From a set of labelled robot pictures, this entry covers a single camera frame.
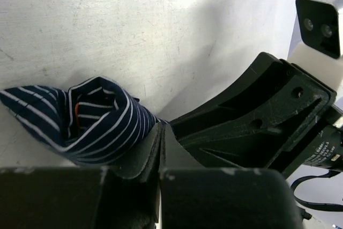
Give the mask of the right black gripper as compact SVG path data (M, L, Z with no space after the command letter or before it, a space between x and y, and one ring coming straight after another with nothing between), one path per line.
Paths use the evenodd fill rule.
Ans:
M298 65L262 52L216 97L174 119L177 141L206 167L307 165L342 172L336 92Z

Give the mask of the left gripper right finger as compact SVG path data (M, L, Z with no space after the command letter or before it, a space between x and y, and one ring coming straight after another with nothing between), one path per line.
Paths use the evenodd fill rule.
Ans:
M283 176L260 168L206 168L176 140L161 134L162 228L302 228Z

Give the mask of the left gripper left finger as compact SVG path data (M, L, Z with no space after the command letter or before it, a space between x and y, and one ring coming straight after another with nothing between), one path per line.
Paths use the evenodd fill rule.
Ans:
M154 228L161 123L112 166L1 169L1 228Z

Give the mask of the navy striped underwear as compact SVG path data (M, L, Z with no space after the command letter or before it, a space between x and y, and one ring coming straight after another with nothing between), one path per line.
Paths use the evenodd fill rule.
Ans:
M77 165L113 164L159 122L139 99L103 76L67 91L7 88L1 102L32 137Z

